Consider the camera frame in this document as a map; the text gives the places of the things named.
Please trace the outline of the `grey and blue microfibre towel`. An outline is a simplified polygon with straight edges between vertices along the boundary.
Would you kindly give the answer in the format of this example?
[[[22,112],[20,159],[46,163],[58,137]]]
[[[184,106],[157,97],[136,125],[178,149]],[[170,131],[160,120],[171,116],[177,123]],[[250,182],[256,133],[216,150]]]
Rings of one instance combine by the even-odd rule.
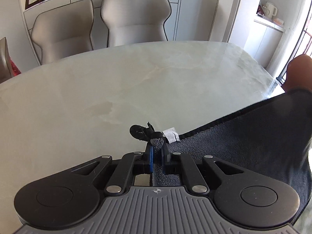
[[[227,220],[252,229],[294,223],[311,199],[311,92],[295,89],[170,139],[152,125],[131,135],[154,147],[150,182],[162,187],[161,148],[190,155]]]

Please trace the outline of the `beige dining chair right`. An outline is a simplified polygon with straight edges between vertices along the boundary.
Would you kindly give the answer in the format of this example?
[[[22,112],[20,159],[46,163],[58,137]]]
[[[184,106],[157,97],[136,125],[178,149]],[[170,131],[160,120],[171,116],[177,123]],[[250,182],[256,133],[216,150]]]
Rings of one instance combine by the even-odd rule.
[[[108,28],[107,47],[168,40],[169,0],[102,0],[100,14]]]

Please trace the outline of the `beige dining chair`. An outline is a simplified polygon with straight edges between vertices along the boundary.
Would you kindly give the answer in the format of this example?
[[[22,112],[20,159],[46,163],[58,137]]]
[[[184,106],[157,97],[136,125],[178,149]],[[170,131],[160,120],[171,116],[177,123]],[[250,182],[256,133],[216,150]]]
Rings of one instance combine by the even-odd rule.
[[[41,49],[42,65],[93,50],[92,0],[81,0],[39,14],[31,40]]]
[[[102,0],[100,14],[108,28],[107,47],[168,40],[169,0]]]

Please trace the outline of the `beige dining chair left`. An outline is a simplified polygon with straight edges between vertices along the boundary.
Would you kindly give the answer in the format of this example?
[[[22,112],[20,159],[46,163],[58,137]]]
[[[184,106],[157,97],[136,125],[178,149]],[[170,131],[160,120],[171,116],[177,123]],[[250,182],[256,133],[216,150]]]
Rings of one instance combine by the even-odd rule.
[[[81,0],[39,14],[31,40],[41,49],[42,65],[93,50],[92,0]]]

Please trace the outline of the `chair with red cloth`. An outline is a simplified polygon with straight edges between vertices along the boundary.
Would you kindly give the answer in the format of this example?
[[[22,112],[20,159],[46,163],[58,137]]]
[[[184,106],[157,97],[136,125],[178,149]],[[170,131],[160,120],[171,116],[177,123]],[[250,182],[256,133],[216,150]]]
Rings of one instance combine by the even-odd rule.
[[[0,83],[21,74],[18,67],[10,58],[6,37],[0,40]]]

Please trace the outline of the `white sideboard cabinet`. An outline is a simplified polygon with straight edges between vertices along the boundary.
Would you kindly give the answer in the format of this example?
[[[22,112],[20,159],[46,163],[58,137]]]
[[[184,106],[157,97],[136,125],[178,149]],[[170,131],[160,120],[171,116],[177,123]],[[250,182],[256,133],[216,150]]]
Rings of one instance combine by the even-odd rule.
[[[178,0],[48,0],[25,11],[41,64],[134,43],[172,41]]]

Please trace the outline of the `white electric kettle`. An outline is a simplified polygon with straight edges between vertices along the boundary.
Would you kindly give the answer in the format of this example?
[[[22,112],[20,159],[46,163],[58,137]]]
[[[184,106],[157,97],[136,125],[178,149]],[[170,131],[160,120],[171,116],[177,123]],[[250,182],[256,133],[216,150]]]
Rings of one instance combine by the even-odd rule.
[[[266,2],[262,6],[264,15],[266,18],[272,19],[274,16],[277,15],[278,9],[270,2]]]

